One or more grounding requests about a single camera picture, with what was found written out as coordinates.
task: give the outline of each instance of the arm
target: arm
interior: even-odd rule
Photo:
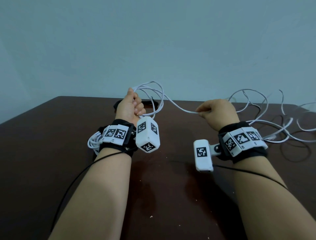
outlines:
[[[223,99],[204,102],[197,112],[217,131],[239,122],[234,106]],[[270,162],[262,156],[239,161],[234,168],[265,174],[284,184]],[[234,172],[234,184],[249,240],[315,239],[315,220],[288,190],[270,179],[238,171]]]
[[[118,106],[116,118],[137,124],[146,113],[141,99],[129,89]],[[119,152],[112,148],[100,151],[99,158]],[[49,240],[120,239],[123,225],[131,157],[126,153],[110,156],[91,166],[57,221]]]

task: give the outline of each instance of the forearm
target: forearm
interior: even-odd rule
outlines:
[[[265,157],[242,160],[234,164],[234,168],[265,174],[284,184]],[[314,219],[284,187],[270,179],[237,171],[234,183],[249,240],[315,239]]]
[[[104,148],[100,157],[119,152]],[[127,203],[131,157],[117,154],[92,165],[61,214],[52,239],[119,239]]]

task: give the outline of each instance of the black cable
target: black cable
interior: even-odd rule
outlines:
[[[235,170],[235,171],[240,171],[240,172],[244,172],[244,173],[255,174],[255,175],[258,175],[258,176],[261,176],[261,177],[264,177],[264,178],[268,178],[268,179],[270,179],[270,180],[272,180],[272,181],[274,181],[274,182],[280,184],[282,187],[284,187],[286,190],[288,190],[286,186],[284,186],[283,184],[281,184],[281,183],[278,182],[277,180],[275,180],[275,179],[273,179],[273,178],[271,178],[271,177],[269,177],[269,176],[266,176],[266,175],[264,175],[264,174],[261,174],[261,173],[256,173],[256,172],[253,172],[253,171],[243,170],[243,169],[239,169],[239,168],[226,167],[226,166],[217,165],[217,164],[213,164],[213,167],[222,167],[222,168],[226,168],[226,169],[230,169],[230,170]]]
[[[57,216],[58,216],[59,210],[60,210],[60,208],[61,208],[61,205],[62,205],[62,203],[63,203],[63,201],[64,201],[64,199],[65,199],[65,197],[66,197],[68,191],[70,190],[71,186],[75,183],[75,181],[79,178],[79,176],[80,176],[85,170],[87,170],[87,169],[88,169],[89,167],[91,167],[93,164],[95,164],[96,162],[98,162],[98,161],[100,161],[100,160],[102,160],[102,159],[104,159],[104,158],[106,158],[106,157],[110,157],[110,156],[113,156],[113,155],[116,155],[116,154],[120,154],[120,153],[126,153],[126,152],[128,152],[128,151],[133,151],[133,150],[135,150],[135,149],[137,149],[137,148],[132,148],[132,149],[129,149],[129,150],[124,150],[124,151],[118,152],[118,153],[112,153],[112,154],[106,155],[106,156],[101,157],[101,158],[99,158],[98,160],[94,161],[93,163],[89,164],[87,167],[85,167],[85,169],[83,169],[83,170],[81,171],[81,173],[79,173],[79,174],[76,176],[76,178],[72,181],[72,183],[71,183],[71,184],[69,185],[69,187],[67,188],[67,190],[66,190],[66,192],[65,192],[65,194],[64,194],[64,196],[63,196],[63,198],[61,199],[61,201],[60,201],[60,203],[59,203],[59,206],[58,206],[58,208],[57,208],[57,211],[56,211],[56,213],[55,213],[55,216],[54,216],[54,220],[53,220],[52,227],[51,227],[51,232],[52,232],[53,229],[54,229],[55,222],[56,222],[56,220],[57,220]]]

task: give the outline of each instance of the brown table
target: brown table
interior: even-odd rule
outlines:
[[[0,125],[0,239],[47,239],[66,188],[92,162],[88,138],[114,119],[117,100],[57,97]],[[176,103],[192,111],[200,104]],[[237,109],[244,105],[235,104]],[[285,112],[293,109],[294,105],[284,106]],[[298,117],[303,112],[300,108],[291,115]],[[240,119],[251,120],[257,113],[250,106],[240,113]],[[262,119],[281,123],[280,114],[280,105],[270,104]],[[305,114],[302,127],[314,128],[315,119],[314,113]],[[161,146],[151,154],[139,150],[133,156],[121,239],[245,239],[232,172],[216,168],[213,174],[202,174],[195,170],[193,141],[208,139],[215,144],[216,132],[197,115],[180,111],[168,101],[155,120]],[[254,126],[263,136],[275,130]],[[295,124],[290,128],[291,132],[297,130]],[[311,132],[295,136],[315,139]],[[268,145],[269,160],[316,218],[315,145],[293,140]],[[214,162],[231,166],[217,158]]]

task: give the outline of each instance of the wooden table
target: wooden table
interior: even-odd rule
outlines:
[[[117,100],[57,97],[0,125],[0,239],[47,239],[66,188],[92,162],[88,138],[99,126],[112,122]],[[200,105],[175,102],[191,111]],[[294,109],[294,105],[284,106],[285,112]],[[303,112],[296,109],[291,115],[297,118]],[[258,109],[250,106],[240,113],[240,119],[254,119],[257,113]],[[285,117],[280,114],[280,105],[270,104],[262,119],[281,123]],[[305,114],[302,126],[314,128],[315,120],[314,113]],[[202,174],[195,170],[193,142],[208,139],[215,144],[216,132],[204,119],[180,111],[169,101],[155,121],[161,146],[151,154],[139,150],[133,156],[121,239],[246,239],[232,172],[216,168],[214,174]],[[262,124],[254,126],[263,136],[275,131]],[[296,124],[290,131],[297,131]],[[315,139],[311,132],[297,132],[295,136]],[[293,140],[268,145],[269,160],[316,218],[315,145]],[[232,165],[217,158],[214,162]]]

